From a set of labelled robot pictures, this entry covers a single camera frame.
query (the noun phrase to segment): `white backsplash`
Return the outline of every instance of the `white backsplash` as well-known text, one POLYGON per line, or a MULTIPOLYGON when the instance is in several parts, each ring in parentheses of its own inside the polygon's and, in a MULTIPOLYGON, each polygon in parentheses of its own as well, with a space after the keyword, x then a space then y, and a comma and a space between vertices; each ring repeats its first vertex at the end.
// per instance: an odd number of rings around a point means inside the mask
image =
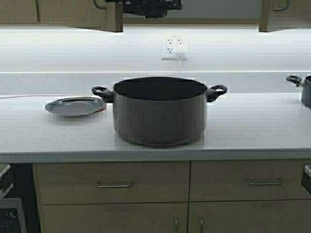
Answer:
POLYGON ((258 33, 256 27, 125 27, 124 33, 68 28, 1 28, 0 94, 89 93, 124 78, 176 76, 163 61, 162 34, 183 31, 189 59, 181 77, 230 92, 295 92, 288 74, 311 73, 311 30, 258 33))

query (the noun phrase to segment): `pot rim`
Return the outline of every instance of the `pot rim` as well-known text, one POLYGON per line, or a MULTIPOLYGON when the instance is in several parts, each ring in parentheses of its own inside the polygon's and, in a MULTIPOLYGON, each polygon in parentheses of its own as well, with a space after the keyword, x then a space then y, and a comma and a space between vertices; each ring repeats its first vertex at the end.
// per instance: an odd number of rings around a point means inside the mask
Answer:
POLYGON ((181 100, 141 100, 141 99, 136 99, 136 98, 132 98, 132 97, 128 97, 128 96, 125 96, 123 94, 120 94, 119 92, 117 92, 115 90, 115 86, 119 83, 122 83, 124 81, 128 81, 128 80, 137 80, 137 79, 145 79, 145 78, 156 78, 156 77, 143 77, 143 78, 133 78, 133 79, 125 79, 125 80, 122 80, 116 84, 113 85, 113 92, 117 93, 118 95, 124 97, 124 98, 128 98, 128 99, 131 99, 131 100, 136 100, 136 101, 148 101, 148 102, 156 102, 156 103, 170 103, 170 102, 179 102, 179 101, 186 101, 186 100, 192 100, 194 98, 198 98, 198 97, 201 97, 202 95, 204 95, 206 97, 206 92, 208 90, 208 87, 204 84, 204 83, 201 83, 201 82, 198 82, 196 80, 193 80, 193 79, 183 79, 183 78, 175 78, 175 77, 159 77, 159 78, 170 78, 170 79, 175 79, 175 80, 191 80, 193 82, 196 82, 198 84, 201 84, 203 85, 206 90, 204 93, 200 94, 200 95, 197 95, 197 96, 194 96, 194 97, 191 97, 191 98, 186 98, 186 99, 181 99, 181 100))
POLYGON ((308 82, 308 84, 310 84, 310 83, 311 83, 311 75, 310 75, 310 76, 307 76, 307 77, 305 78, 305 81, 308 82))

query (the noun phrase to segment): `cabinet knob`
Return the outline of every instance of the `cabinet knob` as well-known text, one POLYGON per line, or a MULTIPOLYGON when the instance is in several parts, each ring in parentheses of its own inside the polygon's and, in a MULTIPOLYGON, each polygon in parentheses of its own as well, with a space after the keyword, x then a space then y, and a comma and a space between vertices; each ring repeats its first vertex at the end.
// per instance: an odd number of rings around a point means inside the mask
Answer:
POLYGON ((203 219, 199 218, 199 233, 203 233, 203 219))
POLYGON ((130 188, 133 186, 133 182, 129 183, 101 183, 97 181, 98 188, 130 188))
POLYGON ((268 182, 256 182, 256 181, 252 181, 249 178, 247 178, 246 181, 251 186, 277 186, 277 185, 283 184, 283 181, 281 178, 278 178, 277 181, 268 181, 268 182))
POLYGON ((274 11, 286 11, 291 6, 292 0, 286 0, 286 4, 283 8, 275 8, 274 11))
POLYGON ((178 233, 178 217, 174 219, 174 233, 178 233))
POLYGON ((97 8, 97 9, 100 9, 100 10, 107 10, 107 7, 105 5, 99 5, 97 0, 93 0, 93 3, 94 3, 94 6, 97 8))

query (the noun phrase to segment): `outlet cover plate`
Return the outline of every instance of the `outlet cover plate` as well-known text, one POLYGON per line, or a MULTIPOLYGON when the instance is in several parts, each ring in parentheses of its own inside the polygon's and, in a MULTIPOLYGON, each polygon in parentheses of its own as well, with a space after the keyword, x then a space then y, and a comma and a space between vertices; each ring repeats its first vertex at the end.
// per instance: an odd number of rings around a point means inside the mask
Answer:
POLYGON ((165 60, 179 60, 188 59, 188 33, 185 32, 164 32, 162 40, 162 59, 165 60))

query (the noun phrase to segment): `countertop edge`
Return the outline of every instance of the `countertop edge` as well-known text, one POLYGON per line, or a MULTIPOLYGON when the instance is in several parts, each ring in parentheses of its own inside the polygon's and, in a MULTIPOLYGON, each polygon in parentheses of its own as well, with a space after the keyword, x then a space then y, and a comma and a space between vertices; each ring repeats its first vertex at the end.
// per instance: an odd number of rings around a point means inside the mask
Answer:
POLYGON ((95 163, 209 160, 311 159, 311 149, 281 150, 172 150, 172 151, 71 151, 0 153, 0 163, 95 163))

